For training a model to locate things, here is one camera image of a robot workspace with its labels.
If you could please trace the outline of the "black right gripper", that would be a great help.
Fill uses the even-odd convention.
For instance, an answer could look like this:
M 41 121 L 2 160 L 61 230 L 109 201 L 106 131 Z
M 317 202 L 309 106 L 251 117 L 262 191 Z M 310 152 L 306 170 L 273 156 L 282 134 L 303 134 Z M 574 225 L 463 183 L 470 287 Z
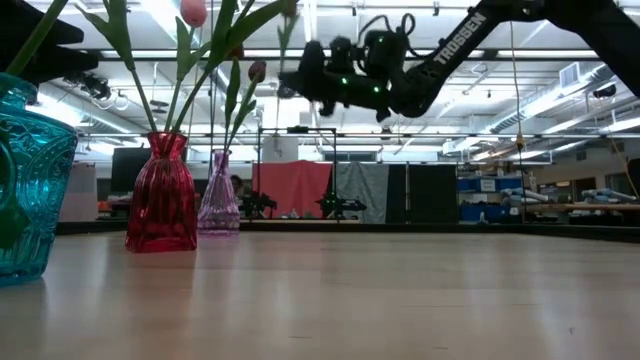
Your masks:
M 324 53 L 320 42 L 312 40 L 304 48 L 299 71 L 283 71 L 281 85 L 309 101 L 319 102 L 319 113 L 329 117 L 335 106 L 373 110 L 382 122 L 391 116 L 389 86 L 401 72 L 408 37 L 400 30 L 371 30 L 359 47 L 338 36 Z

